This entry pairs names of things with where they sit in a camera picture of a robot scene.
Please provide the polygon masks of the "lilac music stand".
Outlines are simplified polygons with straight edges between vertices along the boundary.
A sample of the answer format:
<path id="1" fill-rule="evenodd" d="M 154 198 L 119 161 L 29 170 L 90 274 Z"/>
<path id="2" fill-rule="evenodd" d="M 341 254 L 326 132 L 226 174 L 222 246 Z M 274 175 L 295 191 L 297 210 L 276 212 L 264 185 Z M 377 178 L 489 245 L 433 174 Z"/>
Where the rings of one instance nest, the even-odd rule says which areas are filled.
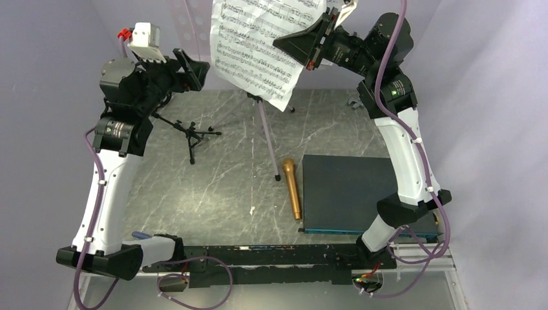
<path id="1" fill-rule="evenodd" d="M 200 47 L 199 47 L 199 44 L 197 43 L 198 37 L 197 37 L 196 30 L 195 30 L 195 20 L 193 18 L 193 15 L 191 14 L 191 10 L 190 10 L 190 7 L 189 7 L 189 1 L 169 1 L 169 2 L 173 5 L 175 5 L 177 3 L 180 3 L 184 6 L 185 11 L 186 11 L 185 15 L 188 18 L 189 25 L 192 28 L 193 37 L 196 40 L 196 49 L 197 49 L 197 52 L 198 52 L 198 59 L 201 60 L 202 58 L 201 58 L 201 53 L 200 53 Z M 268 118 L 267 118 L 267 115 L 266 115 L 264 100 L 260 96 L 255 96 L 255 95 L 253 95 L 249 92 L 245 92 L 245 94 L 246 94 L 247 98 L 253 100 L 253 106 L 255 107 L 256 114 L 258 116 L 258 123 L 257 123 L 256 131 L 258 132 L 258 134 L 263 134 L 264 135 L 265 142 L 268 146 L 269 155 L 270 155 L 271 162 L 272 162 L 272 165 L 273 165 L 274 179 L 275 179 L 275 181 L 280 181 L 281 180 L 281 175 L 280 175 L 280 172 L 279 172 L 279 166 L 277 164 L 277 160 L 276 160 L 276 157 L 275 157 L 275 152 L 274 152 L 274 149 L 273 149 L 273 143 L 272 143 L 272 140 L 271 140 L 271 134 L 270 134 L 270 129 L 269 129 Z M 229 112 L 225 113 L 220 119 L 218 119 L 211 126 L 209 126 L 205 133 L 206 134 L 220 135 L 221 132 L 215 132 L 215 128 L 221 122 L 223 122 L 228 116 L 230 116 L 237 108 L 242 106 L 243 103 L 244 103 L 244 101 L 239 103 L 238 105 L 232 107 L 229 110 Z"/>

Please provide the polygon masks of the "sheet music page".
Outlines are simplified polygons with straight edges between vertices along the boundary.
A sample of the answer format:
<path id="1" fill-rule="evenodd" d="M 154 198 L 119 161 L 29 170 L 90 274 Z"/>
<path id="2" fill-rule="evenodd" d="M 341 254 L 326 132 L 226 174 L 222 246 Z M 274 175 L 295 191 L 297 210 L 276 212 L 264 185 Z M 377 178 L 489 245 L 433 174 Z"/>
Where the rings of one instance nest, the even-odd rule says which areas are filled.
<path id="1" fill-rule="evenodd" d="M 343 1 L 213 1 L 211 64 L 237 88 L 285 111 L 304 67 L 273 46 Z"/>

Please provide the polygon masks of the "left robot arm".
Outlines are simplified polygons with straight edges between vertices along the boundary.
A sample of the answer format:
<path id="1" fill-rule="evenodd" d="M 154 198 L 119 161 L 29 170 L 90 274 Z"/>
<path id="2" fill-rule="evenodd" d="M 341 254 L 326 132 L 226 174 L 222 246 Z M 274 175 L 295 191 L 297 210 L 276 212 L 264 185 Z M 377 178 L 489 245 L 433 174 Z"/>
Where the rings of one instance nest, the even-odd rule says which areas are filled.
<path id="1" fill-rule="evenodd" d="M 105 110 L 91 141 L 92 184 L 77 234 L 57 251 L 58 264 L 122 280 L 156 263 L 169 271 L 184 266 L 186 254 L 178 236 L 124 242 L 121 235 L 131 184 L 153 129 L 151 115 L 174 93 L 201 90 L 210 68 L 182 49 L 173 54 L 157 60 L 120 57 L 103 65 L 99 85 Z"/>

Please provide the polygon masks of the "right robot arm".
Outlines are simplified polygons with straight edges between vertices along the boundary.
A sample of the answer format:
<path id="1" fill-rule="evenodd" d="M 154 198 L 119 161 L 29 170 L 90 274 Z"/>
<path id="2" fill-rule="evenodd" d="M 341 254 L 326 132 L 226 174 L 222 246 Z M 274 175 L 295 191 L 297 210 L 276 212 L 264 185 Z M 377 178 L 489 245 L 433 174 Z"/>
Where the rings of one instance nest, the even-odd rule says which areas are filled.
<path id="1" fill-rule="evenodd" d="M 378 201 L 375 220 L 357 240 L 357 262 L 371 268 L 402 230 L 430 211 L 448 223 L 444 207 L 452 195 L 432 172 L 414 86 L 401 70 L 414 46 L 404 13 L 382 14 L 365 37 L 347 32 L 341 17 L 329 9 L 309 28 L 274 39 L 273 46 L 308 70 L 327 60 L 361 76 L 360 100 L 384 139 L 397 182 L 397 192 Z"/>

